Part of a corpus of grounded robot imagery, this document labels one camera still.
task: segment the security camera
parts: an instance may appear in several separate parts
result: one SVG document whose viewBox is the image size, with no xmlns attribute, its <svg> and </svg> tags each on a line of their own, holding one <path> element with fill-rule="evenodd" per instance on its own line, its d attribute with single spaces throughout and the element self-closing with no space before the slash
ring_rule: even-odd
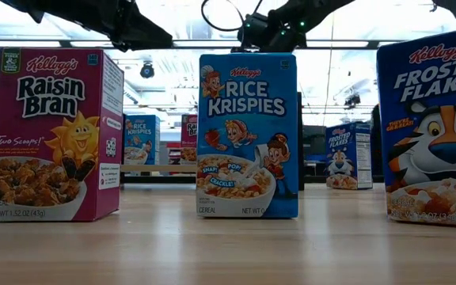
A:
<svg viewBox="0 0 456 285">
<path fill-rule="evenodd" d="M 154 76 L 154 68 L 152 63 L 144 63 L 142 69 L 140 70 L 140 76 L 142 78 L 152 78 Z"/>
</svg>

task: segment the frosted flakes cereal box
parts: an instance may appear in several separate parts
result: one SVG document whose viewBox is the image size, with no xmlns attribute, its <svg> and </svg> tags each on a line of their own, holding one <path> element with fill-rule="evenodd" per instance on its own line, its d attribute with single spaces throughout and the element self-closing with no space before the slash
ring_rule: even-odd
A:
<svg viewBox="0 0 456 285">
<path fill-rule="evenodd" d="M 388 216 L 456 225 L 456 32 L 378 51 Z"/>
<path fill-rule="evenodd" d="M 119 207 L 124 73 L 92 49 L 0 51 L 0 221 Z"/>
<path fill-rule="evenodd" d="M 326 185 L 337 189 L 372 188 L 371 126 L 348 123 L 326 129 Z"/>
<path fill-rule="evenodd" d="M 158 165 L 160 120 L 155 115 L 127 115 L 124 122 L 124 164 Z M 140 176 L 141 172 L 131 172 Z"/>
<path fill-rule="evenodd" d="M 198 215 L 297 217 L 295 57 L 202 55 L 200 77 Z"/>
<path fill-rule="evenodd" d="M 196 164 L 196 127 L 197 115 L 182 115 L 180 130 L 180 163 L 182 165 Z"/>
</svg>

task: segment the kellogg's logo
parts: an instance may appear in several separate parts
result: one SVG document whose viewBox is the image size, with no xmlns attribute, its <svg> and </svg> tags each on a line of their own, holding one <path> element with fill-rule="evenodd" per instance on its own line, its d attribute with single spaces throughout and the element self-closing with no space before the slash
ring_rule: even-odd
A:
<svg viewBox="0 0 456 285">
<path fill-rule="evenodd" d="M 332 135 L 342 135 L 345 132 L 346 132 L 346 129 L 334 129 L 332 131 Z"/>
<path fill-rule="evenodd" d="M 244 76 L 247 78 L 255 78 L 260 75 L 261 70 L 250 70 L 247 67 L 235 67 L 230 72 L 231 77 Z"/>
<path fill-rule="evenodd" d="M 429 59 L 442 59 L 443 62 L 456 60 L 456 47 L 445 48 L 444 44 L 422 47 L 409 56 L 409 63 L 422 63 Z"/>
<path fill-rule="evenodd" d="M 28 61 L 27 71 L 36 73 L 41 70 L 54 71 L 54 75 L 66 75 L 70 70 L 77 69 L 78 61 L 70 59 L 70 61 L 57 61 L 57 56 L 44 57 L 40 55 Z"/>
</svg>

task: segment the table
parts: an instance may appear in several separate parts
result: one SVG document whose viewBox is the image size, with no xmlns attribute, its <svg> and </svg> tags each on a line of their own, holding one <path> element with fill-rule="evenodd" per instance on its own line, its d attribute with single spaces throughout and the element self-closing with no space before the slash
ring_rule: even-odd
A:
<svg viewBox="0 0 456 285">
<path fill-rule="evenodd" d="M 456 228 L 387 222 L 381 184 L 308 184 L 292 220 L 197 218 L 193 187 L 126 185 L 93 223 L 0 223 L 0 284 L 456 284 Z"/>
</svg>

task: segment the ceiling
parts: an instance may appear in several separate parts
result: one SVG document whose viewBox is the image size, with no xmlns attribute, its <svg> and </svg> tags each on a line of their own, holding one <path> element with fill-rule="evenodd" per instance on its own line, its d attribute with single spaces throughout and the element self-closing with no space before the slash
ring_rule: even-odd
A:
<svg viewBox="0 0 456 285">
<path fill-rule="evenodd" d="M 107 50 L 124 69 L 126 91 L 136 100 L 125 100 L 126 112 L 156 113 L 173 125 L 181 113 L 195 111 L 200 55 L 228 53 L 230 49 L 226 47 L 237 44 L 235 32 L 218 32 L 203 21 L 201 2 L 137 0 L 140 11 L 172 34 L 181 49 L 126 53 Z M 246 14 L 252 13 L 257 0 L 232 2 L 242 14 Z M 258 11 L 266 14 L 283 3 L 284 0 L 264 0 Z M 368 40 L 411 40 L 456 30 L 456 20 L 450 11 L 442 8 L 435 12 L 431 10 L 431 0 L 357 0 L 337 10 L 310 31 L 308 45 L 319 49 L 295 52 L 298 89 L 303 93 L 305 106 L 304 122 L 330 126 L 346 119 L 370 119 L 371 109 L 378 103 L 375 50 L 353 48 L 367 45 Z M 210 0 L 205 12 L 217 26 L 234 28 L 241 24 L 236 10 L 226 0 Z M 107 38 L 51 15 L 46 15 L 37 25 L 27 14 L 0 2 L 0 40 L 27 40 L 22 44 L 36 46 L 41 46 L 44 40 L 73 40 L 85 47 L 100 44 L 86 41 Z M 345 49 L 331 51 L 332 46 Z M 144 62 L 153 63 L 153 78 L 140 77 Z M 360 94 L 361 104 L 355 109 L 345 110 L 344 100 L 353 93 Z"/>
</svg>

